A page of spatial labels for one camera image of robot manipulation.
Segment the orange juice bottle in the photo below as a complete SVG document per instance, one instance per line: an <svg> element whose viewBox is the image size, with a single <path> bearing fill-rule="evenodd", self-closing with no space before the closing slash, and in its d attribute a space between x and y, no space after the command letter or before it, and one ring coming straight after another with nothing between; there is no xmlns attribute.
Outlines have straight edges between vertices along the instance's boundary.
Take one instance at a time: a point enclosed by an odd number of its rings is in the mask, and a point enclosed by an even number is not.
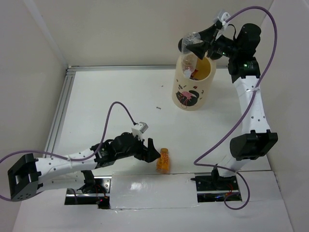
<svg viewBox="0 0 309 232"><path fill-rule="evenodd" d="M170 171L169 150L167 148L160 150L160 158L156 163L156 171L161 174L168 174Z"/></svg>

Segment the clear unlabelled plastic bottle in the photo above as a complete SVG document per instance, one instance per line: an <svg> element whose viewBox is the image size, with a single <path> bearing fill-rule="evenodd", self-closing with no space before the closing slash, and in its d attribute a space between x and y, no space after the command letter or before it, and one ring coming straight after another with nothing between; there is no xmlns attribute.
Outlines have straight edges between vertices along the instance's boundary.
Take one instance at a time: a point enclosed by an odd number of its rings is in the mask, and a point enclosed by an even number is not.
<svg viewBox="0 0 309 232"><path fill-rule="evenodd" d="M188 50L188 45L193 45L201 41L200 34L197 32L191 32L186 34L181 42L181 65L185 78L189 79L192 73L196 69L197 56Z"/></svg>

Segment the red label plastic bottle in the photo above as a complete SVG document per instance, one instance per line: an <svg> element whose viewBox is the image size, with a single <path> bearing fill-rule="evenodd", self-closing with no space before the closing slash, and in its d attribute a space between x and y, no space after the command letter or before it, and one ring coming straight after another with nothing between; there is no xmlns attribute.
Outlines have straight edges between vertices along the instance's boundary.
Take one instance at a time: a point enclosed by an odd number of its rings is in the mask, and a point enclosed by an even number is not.
<svg viewBox="0 0 309 232"><path fill-rule="evenodd" d="M195 69L195 70L191 73L190 78L193 79L193 80L196 80L195 75L197 74L197 72L198 72L198 70Z"/></svg>

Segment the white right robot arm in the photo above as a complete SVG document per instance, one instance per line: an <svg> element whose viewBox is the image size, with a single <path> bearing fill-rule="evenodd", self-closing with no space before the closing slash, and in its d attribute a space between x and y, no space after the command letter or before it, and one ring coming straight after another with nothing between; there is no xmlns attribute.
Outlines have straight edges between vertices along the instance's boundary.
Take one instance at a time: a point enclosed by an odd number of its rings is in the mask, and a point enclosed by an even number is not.
<svg viewBox="0 0 309 232"><path fill-rule="evenodd" d="M199 32L200 43L188 46L198 58L203 55L212 60L222 56L228 58L228 72L240 103L241 118L236 125L194 161L195 166L202 166L200 161L205 156L224 142L238 126L242 127L241 135L230 140L230 153L213 166L215 175L211 177L211 185L215 189L226 186L228 177L235 176L249 162L265 156L278 141L277 133L271 131L266 119L260 91L263 75L254 56L260 43L261 29L255 24L247 23L233 39L223 36L223 29L223 23L217 21Z"/></svg>

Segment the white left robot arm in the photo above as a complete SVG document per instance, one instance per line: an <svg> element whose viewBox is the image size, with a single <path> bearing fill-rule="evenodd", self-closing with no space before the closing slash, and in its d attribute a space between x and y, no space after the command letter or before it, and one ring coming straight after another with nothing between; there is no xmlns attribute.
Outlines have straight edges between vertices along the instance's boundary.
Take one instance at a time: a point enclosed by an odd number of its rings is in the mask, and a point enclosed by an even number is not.
<svg viewBox="0 0 309 232"><path fill-rule="evenodd" d="M127 157L151 163L160 153L151 138L148 138L148 145L144 145L138 136L124 132L65 159L35 158L32 153L25 154L8 170L10 200L20 202L37 193L61 188L89 193L95 188L92 170L111 166Z"/></svg>

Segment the cream bin with black ears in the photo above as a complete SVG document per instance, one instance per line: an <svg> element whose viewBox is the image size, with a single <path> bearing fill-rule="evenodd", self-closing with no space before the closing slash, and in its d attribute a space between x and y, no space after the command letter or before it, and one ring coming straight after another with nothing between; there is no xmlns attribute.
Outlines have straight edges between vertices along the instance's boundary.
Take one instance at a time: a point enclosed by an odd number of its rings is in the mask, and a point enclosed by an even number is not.
<svg viewBox="0 0 309 232"><path fill-rule="evenodd" d="M212 81L216 73L216 62L208 57L197 59L196 80L185 78L181 56L178 57L172 87L172 100L176 106L186 111L201 108L208 97Z"/></svg>

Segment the white taped cover sheet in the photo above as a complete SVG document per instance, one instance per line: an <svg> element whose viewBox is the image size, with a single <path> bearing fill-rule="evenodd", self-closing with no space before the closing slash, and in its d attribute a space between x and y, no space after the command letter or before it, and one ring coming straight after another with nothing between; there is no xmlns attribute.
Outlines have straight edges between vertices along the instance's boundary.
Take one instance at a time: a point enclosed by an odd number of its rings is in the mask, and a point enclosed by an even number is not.
<svg viewBox="0 0 309 232"><path fill-rule="evenodd" d="M197 207L194 174L113 175L112 209L170 209Z"/></svg>

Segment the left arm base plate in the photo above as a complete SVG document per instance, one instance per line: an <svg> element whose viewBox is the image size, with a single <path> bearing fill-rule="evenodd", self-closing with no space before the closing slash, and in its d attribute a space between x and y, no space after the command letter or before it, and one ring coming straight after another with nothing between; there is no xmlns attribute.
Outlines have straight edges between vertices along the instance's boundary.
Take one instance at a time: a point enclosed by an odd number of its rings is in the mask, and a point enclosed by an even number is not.
<svg viewBox="0 0 309 232"><path fill-rule="evenodd" d="M96 184L86 193L67 189L64 205L90 205L98 209L110 209L111 176L95 176Z"/></svg>

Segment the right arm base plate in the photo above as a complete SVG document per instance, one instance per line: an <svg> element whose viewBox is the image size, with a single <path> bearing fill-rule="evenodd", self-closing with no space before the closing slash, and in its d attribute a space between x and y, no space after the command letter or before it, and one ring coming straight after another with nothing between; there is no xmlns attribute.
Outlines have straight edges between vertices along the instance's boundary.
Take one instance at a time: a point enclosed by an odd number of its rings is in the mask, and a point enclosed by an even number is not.
<svg viewBox="0 0 309 232"><path fill-rule="evenodd" d="M196 175L190 179L195 182L198 203L242 201L239 186L235 176L220 177L214 180L210 175Z"/></svg>

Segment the aluminium frame rail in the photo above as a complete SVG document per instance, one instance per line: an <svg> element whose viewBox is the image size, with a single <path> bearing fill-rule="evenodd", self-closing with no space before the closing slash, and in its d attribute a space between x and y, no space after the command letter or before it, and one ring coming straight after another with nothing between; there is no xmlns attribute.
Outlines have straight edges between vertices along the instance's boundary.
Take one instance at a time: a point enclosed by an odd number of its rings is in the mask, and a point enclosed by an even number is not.
<svg viewBox="0 0 309 232"><path fill-rule="evenodd" d="M216 71L206 103L185 111L172 101L173 66L74 67L67 71L46 150L59 155L83 151L145 122L144 138L167 148L172 174L208 172L194 160L215 145L240 118L227 70ZM229 154L225 141L203 158L216 164Z"/></svg>

